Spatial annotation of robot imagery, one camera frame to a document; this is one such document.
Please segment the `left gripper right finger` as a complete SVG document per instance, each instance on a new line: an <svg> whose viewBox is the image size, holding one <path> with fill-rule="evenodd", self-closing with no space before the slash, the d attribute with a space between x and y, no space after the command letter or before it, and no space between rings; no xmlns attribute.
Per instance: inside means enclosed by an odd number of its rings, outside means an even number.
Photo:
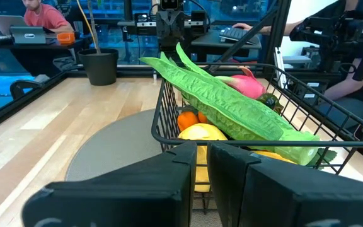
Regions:
<svg viewBox="0 0 363 227"><path fill-rule="evenodd" d="M363 227L363 182L262 156L207 146L223 227Z"/></svg>

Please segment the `black plant pot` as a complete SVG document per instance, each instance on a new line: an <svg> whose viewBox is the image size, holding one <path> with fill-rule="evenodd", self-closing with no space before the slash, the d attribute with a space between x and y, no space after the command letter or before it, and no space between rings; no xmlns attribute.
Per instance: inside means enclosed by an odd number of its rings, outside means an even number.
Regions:
<svg viewBox="0 0 363 227"><path fill-rule="evenodd" d="M78 52L89 82L94 86L114 84L117 80L118 50L84 49Z"/></svg>

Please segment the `grey laptop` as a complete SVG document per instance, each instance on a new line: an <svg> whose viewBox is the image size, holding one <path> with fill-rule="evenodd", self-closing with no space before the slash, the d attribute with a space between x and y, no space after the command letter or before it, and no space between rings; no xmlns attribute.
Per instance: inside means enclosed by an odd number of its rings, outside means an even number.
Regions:
<svg viewBox="0 0 363 227"><path fill-rule="evenodd" d="M10 34L12 26L26 26L22 16L0 15L0 32L3 35Z"/></svg>

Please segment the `black diagonal strut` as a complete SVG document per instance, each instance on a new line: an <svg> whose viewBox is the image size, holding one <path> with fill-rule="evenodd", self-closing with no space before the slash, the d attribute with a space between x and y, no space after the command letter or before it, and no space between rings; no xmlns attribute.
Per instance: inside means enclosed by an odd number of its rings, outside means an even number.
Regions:
<svg viewBox="0 0 363 227"><path fill-rule="evenodd" d="M218 70L221 63L226 62L230 57L232 57L244 44L254 37L269 21L272 21L278 11L278 6L274 6L268 11L264 18L258 22L250 31L248 31L244 36L242 36L232 47L228 48L227 51L218 59L218 61L209 64L205 70L208 73L214 73Z"/></svg>

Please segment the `grey round placemat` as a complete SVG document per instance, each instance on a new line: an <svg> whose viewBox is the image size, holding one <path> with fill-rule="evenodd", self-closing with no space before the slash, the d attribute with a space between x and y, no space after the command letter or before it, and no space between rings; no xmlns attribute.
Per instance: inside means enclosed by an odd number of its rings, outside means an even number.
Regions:
<svg viewBox="0 0 363 227"><path fill-rule="evenodd" d="M154 110L116 120L92 135L74 155L66 181L80 181L162 153L151 134Z"/></svg>

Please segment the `orange box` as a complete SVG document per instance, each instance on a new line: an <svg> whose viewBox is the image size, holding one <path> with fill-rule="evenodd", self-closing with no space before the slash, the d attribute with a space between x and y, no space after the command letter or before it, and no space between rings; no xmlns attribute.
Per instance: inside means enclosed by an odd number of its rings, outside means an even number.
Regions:
<svg viewBox="0 0 363 227"><path fill-rule="evenodd" d="M76 41L74 32L58 33L56 38L61 45L71 45Z"/></svg>

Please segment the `pink dragon fruit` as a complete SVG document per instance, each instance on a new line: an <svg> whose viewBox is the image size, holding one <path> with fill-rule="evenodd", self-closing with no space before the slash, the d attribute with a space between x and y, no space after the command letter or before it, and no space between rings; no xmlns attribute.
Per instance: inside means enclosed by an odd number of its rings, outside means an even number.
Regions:
<svg viewBox="0 0 363 227"><path fill-rule="evenodd" d="M246 66L239 66L238 68L242 70L243 74L216 76L216 78L248 98L257 99L266 93L265 87L254 77L249 68Z"/></svg>

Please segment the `person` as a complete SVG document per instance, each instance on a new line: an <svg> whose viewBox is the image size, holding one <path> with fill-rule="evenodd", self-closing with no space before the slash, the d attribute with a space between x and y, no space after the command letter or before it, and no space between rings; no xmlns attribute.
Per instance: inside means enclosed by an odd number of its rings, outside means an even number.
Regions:
<svg viewBox="0 0 363 227"><path fill-rule="evenodd" d="M60 11L42 0L21 0L26 8L24 21L27 26L44 27L54 33L73 32L71 24Z"/></svg>
<svg viewBox="0 0 363 227"><path fill-rule="evenodd" d="M326 6L325 8L314 14L313 16L327 15L329 14L328 11L329 10L331 11L333 9L340 9L341 13L345 11L353 11L356 9L358 2L359 0L338 0L335 3ZM297 21L295 23L287 23L284 29L284 36L290 35L293 29L295 29L295 27L303 23L303 21L304 20ZM259 33L263 35L269 35L270 26L263 27L259 31ZM352 61L352 64L355 67L358 67L362 62L363 60L361 58L356 58ZM344 97L361 90L361 88L363 87L363 78L362 80L359 78L354 79L354 76L355 73L348 73L343 81L333 85L332 87L328 88L325 91L325 97L333 101L336 101L338 103L338 101L344 101Z"/></svg>

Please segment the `black vertical post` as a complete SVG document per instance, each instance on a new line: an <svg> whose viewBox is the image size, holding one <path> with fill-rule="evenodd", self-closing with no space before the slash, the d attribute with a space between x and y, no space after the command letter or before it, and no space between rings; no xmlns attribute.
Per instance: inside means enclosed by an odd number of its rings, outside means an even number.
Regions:
<svg viewBox="0 0 363 227"><path fill-rule="evenodd" d="M274 51L280 47L284 36L284 29L287 23L287 17L291 6L291 0L276 0L275 13L270 24L270 35L265 39L267 41L266 49L263 54L263 63L274 64Z"/></svg>

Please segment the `green romaine lettuce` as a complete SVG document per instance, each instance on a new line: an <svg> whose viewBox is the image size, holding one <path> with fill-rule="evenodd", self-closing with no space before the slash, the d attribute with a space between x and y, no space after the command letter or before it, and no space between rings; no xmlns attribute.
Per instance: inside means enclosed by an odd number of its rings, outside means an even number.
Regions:
<svg viewBox="0 0 363 227"><path fill-rule="evenodd" d="M299 165L307 165L316 156L316 147L271 146L270 141L319 141L309 132L295 130L278 113L265 104L244 96L204 71L184 53L180 44L176 52L185 65L179 67L165 53L161 57L141 57L164 79L181 91L183 97L220 130L237 141L262 141L257 149L271 151Z"/></svg>

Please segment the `orange carrot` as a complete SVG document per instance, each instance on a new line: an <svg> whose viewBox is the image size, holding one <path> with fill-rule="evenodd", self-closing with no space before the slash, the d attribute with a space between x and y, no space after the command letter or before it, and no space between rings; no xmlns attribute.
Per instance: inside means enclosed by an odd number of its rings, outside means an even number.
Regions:
<svg viewBox="0 0 363 227"><path fill-rule="evenodd" d="M199 122L197 115L191 111L182 112L177 118L177 124L181 132Z"/></svg>

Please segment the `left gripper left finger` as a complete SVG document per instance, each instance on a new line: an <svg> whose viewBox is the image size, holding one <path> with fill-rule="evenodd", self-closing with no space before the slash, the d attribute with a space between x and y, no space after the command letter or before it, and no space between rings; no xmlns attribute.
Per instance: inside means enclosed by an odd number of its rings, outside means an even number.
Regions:
<svg viewBox="0 0 363 227"><path fill-rule="evenodd" d="M52 182L22 209L24 227L190 227L197 145L77 182Z"/></svg>

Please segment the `dark green leaf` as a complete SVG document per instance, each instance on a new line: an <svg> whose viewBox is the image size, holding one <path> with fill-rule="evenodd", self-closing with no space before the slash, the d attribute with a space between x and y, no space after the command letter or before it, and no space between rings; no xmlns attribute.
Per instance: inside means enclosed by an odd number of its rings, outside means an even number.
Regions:
<svg viewBox="0 0 363 227"><path fill-rule="evenodd" d="M307 164L308 167L315 168L317 163L320 161L321 155L325 152L325 148L319 148L314 158ZM328 150L324 155L323 159L320 161L319 170L322 170L324 167L327 167L331 161L333 161L337 157L337 152L333 150Z"/></svg>

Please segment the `black desk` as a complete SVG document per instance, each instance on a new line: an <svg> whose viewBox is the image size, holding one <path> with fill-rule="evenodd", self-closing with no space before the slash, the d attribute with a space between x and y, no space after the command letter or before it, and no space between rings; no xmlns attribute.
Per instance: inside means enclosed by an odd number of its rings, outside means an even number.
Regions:
<svg viewBox="0 0 363 227"><path fill-rule="evenodd" d="M78 52L87 49L90 43L88 38L77 39L69 45L62 45L58 40L50 40L47 44L14 44L12 40L2 40L0 49L10 50L32 76L44 74L51 78L76 65Z"/></svg>
<svg viewBox="0 0 363 227"><path fill-rule="evenodd" d="M208 55L223 55L236 41L221 38L220 31L210 30L206 35L196 38L190 44L188 50L198 62L207 62ZM262 49L260 37L253 36L250 41L238 49L233 57L248 57L251 51Z"/></svg>

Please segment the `yellow starfruit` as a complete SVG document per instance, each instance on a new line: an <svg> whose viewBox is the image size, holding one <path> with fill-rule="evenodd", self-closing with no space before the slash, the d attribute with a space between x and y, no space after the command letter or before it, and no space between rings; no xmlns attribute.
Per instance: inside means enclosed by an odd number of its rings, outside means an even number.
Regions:
<svg viewBox="0 0 363 227"><path fill-rule="evenodd" d="M210 124L198 123L191 125L190 127L183 130L179 136L179 139L184 140L220 140L227 141L227 137L216 127ZM255 151L255 153L267 156L269 158L286 161L289 163L294 163L288 159L281 157L281 155L268 152L268 151ZM197 147L197 164L203 165L196 167L196 177L195 177L195 191L196 192L209 192L209 174L207 170L207 146Z"/></svg>

